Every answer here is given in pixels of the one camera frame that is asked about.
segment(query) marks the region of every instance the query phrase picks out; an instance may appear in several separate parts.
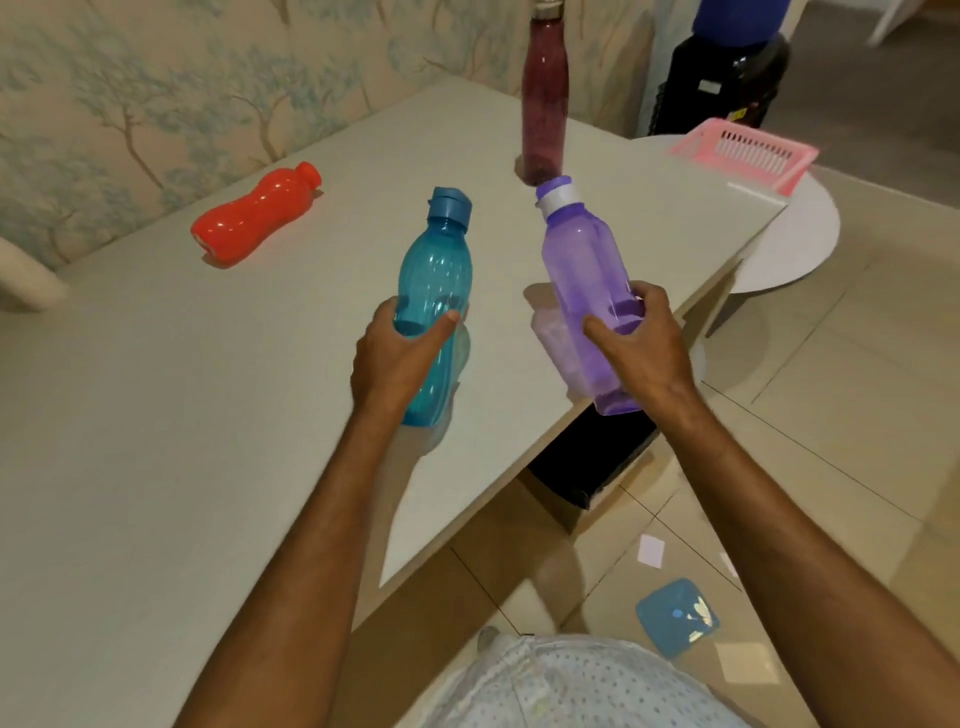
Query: white paper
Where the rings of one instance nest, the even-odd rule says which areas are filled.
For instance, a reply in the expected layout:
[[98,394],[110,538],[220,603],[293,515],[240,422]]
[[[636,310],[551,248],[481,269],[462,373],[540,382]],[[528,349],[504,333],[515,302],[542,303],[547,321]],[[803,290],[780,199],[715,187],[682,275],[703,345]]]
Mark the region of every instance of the white paper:
[[659,569],[663,564],[663,549],[666,544],[654,536],[643,534],[640,536],[640,551],[636,559],[641,564],[646,564],[654,569]]
[[717,643],[724,679],[731,685],[776,685],[777,664],[766,644]]
[[720,559],[723,561],[724,566],[727,567],[727,571],[730,572],[734,579],[740,578],[737,576],[736,569],[733,568],[733,561],[730,560],[730,556],[727,555],[726,551],[720,551]]

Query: round white table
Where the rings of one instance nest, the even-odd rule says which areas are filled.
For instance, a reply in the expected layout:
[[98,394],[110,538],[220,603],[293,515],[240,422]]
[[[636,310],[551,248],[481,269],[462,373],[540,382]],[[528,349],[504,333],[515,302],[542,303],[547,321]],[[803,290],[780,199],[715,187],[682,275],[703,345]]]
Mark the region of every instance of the round white table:
[[[663,134],[644,136],[633,143],[668,148],[681,138],[681,134]],[[840,237],[840,213],[826,188],[807,173],[789,200],[740,265],[732,294],[763,291],[801,279],[833,253]]]

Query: floral wallpaper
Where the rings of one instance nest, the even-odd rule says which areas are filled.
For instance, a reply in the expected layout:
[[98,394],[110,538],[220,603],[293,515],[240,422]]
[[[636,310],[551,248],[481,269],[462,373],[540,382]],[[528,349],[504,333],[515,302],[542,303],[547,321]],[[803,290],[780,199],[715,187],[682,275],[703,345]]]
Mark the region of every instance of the floral wallpaper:
[[[631,133],[652,0],[569,0],[570,113]],[[34,0],[0,18],[0,237],[57,268],[452,73],[518,94],[517,0]]]

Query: tabletop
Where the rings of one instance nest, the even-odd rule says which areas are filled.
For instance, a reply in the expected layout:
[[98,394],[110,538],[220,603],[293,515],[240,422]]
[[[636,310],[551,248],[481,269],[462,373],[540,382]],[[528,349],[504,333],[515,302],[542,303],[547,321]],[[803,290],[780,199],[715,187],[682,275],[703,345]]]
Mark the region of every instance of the tabletop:
[[[292,155],[324,195],[238,266],[202,263],[188,229],[252,179],[68,267],[59,307],[0,315],[0,724],[170,725],[333,450],[354,341],[434,185],[473,200],[472,352],[381,582],[570,411],[524,296],[547,278],[519,116],[443,81]],[[677,307],[782,208],[573,121],[565,170]]]

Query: pink basket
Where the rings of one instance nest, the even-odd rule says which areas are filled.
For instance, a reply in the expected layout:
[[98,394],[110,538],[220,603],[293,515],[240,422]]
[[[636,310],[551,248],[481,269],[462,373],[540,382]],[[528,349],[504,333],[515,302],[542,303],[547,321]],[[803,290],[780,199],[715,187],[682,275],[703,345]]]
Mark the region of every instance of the pink basket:
[[759,182],[789,197],[820,150],[726,119],[708,119],[670,154]]

